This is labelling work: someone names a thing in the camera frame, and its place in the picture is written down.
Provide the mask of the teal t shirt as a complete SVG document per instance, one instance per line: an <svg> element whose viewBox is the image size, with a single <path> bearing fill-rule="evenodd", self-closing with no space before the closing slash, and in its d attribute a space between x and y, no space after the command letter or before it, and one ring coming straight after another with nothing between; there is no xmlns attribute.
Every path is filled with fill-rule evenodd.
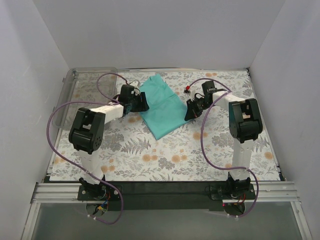
<svg viewBox="0 0 320 240"><path fill-rule="evenodd" d="M187 123L187 106L159 74L150 76L140 90L149 106L140 115L156 140Z"/></svg>

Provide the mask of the clear plastic bin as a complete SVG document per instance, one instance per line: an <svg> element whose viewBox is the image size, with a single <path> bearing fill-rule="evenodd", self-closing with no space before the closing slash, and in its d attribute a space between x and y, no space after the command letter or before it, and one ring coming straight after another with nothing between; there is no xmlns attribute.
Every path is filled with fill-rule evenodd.
<svg viewBox="0 0 320 240"><path fill-rule="evenodd" d="M63 79L62 90L57 106L67 102L52 119L52 125L70 130L79 108L97 108L88 102L108 103L109 98L117 94L116 82L118 70L115 67L79 67L68 71Z"/></svg>

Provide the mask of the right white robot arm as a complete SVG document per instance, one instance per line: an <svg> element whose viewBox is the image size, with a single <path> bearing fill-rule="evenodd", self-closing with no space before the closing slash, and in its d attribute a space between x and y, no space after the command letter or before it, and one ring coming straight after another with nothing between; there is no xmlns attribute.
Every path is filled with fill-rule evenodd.
<svg viewBox="0 0 320 240"><path fill-rule="evenodd" d="M228 172L224 192L232 199L244 196L250 190L250 170L252 148L255 140L263 131L263 123L258 102L255 98L240 98L232 94L230 88L222 84L215 86L217 80L202 78L202 93L191 90L188 85L184 93L189 96L185 121L194 120L201 116L203 111L209 112L218 106L228 112L228 126L233 137L233 156L231 167L225 168Z"/></svg>

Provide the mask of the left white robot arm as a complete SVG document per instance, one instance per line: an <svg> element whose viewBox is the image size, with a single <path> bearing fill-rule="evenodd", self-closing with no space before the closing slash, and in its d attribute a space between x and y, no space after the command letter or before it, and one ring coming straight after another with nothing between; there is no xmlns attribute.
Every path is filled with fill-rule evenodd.
<svg viewBox="0 0 320 240"><path fill-rule="evenodd" d="M91 109L79 108L68 136L85 168L85 176L79 182L95 200L103 199L107 193L106 187L100 182L105 175L99 163L105 125L129 113L146 112L150 109L146 94L140 91L138 81L122 85L120 94L115 99L118 104L109 103Z"/></svg>

